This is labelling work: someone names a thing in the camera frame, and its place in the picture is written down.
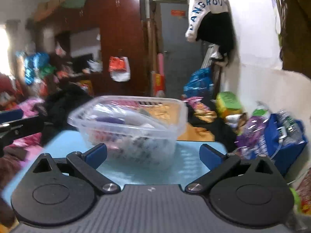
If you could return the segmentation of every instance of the hanging sweatshirt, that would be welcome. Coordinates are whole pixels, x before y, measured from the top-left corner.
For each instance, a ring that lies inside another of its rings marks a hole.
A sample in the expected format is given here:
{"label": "hanging sweatshirt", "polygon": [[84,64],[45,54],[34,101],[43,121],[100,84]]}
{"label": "hanging sweatshirt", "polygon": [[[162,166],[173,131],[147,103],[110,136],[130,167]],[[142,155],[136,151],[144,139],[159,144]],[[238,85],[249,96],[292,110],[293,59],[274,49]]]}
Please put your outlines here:
{"label": "hanging sweatshirt", "polygon": [[222,56],[229,53],[233,49],[234,38],[226,3],[223,0],[190,0],[186,39],[217,44]]}

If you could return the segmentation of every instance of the blue tabletop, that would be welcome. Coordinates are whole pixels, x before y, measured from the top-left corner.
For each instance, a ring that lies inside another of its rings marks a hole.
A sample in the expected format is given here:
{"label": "blue tabletop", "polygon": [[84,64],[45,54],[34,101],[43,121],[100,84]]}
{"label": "blue tabletop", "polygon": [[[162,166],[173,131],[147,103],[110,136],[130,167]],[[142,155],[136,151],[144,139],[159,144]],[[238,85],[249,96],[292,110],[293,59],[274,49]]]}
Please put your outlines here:
{"label": "blue tabletop", "polygon": [[[217,151],[226,154],[225,147],[218,142],[185,142],[177,141],[172,166],[166,170],[142,169],[138,164],[124,164],[117,160],[105,161],[98,169],[100,173],[111,179],[121,188],[125,184],[181,184],[182,188],[198,177],[209,172],[200,161],[199,149],[208,144]],[[88,148],[77,131],[63,131],[54,138],[42,152],[50,153],[54,158],[66,157],[73,151],[85,152]],[[24,174],[28,171],[31,161],[24,167],[3,191],[3,198],[10,204],[10,197]]]}

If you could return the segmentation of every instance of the brown cabinet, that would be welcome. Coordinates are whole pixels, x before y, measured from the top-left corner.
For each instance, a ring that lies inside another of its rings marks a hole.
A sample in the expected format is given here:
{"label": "brown cabinet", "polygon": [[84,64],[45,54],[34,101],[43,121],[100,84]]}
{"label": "brown cabinet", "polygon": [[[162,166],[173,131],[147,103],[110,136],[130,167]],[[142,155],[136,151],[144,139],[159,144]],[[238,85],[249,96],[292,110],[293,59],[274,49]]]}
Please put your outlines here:
{"label": "brown cabinet", "polygon": [[[92,81],[96,95],[145,96],[150,91],[145,24],[145,0],[87,0],[82,9],[60,7],[38,23],[36,47],[37,51],[46,51],[43,43],[44,30],[47,28],[53,30],[55,41],[69,37],[70,34],[66,32],[100,28],[103,72],[85,75],[83,79],[89,78]],[[111,56],[128,57],[131,69],[131,79],[128,82],[115,82],[111,79],[108,72]]]}

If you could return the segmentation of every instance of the clear plastic basket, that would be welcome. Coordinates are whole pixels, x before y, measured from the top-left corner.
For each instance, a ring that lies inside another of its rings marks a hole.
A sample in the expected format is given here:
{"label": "clear plastic basket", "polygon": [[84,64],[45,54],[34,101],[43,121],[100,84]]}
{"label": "clear plastic basket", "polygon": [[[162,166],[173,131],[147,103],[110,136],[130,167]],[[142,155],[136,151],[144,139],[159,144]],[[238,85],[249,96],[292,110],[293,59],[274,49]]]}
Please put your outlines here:
{"label": "clear plastic basket", "polygon": [[[119,112],[109,117],[116,115],[113,117],[126,123],[92,119],[102,106],[116,106]],[[105,143],[108,159],[163,169],[172,162],[176,139],[186,129],[187,114],[185,103],[176,99],[102,96],[70,113],[68,123],[78,128],[88,147]]]}

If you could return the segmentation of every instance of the gray ribbed surface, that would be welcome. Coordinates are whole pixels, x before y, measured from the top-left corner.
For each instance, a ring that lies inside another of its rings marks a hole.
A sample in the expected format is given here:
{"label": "gray ribbed surface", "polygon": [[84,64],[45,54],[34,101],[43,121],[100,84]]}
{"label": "gray ribbed surface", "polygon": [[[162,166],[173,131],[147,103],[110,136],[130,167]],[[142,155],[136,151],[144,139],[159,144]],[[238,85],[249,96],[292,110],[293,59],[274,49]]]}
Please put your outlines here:
{"label": "gray ribbed surface", "polygon": [[225,223],[203,198],[178,185],[126,185],[119,194],[101,197],[94,211],[67,226],[35,229],[20,224],[14,233],[289,233],[283,225],[250,230]]}

